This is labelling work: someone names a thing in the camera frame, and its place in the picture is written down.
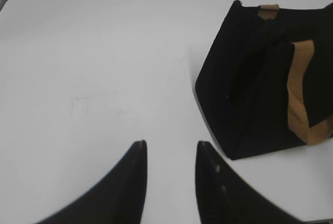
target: white background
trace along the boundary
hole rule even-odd
[[[196,145],[212,138],[192,86],[232,2],[9,0],[0,12],[0,223],[48,217],[145,139],[142,224],[199,224]],[[228,163],[301,220],[333,217],[333,141]]]

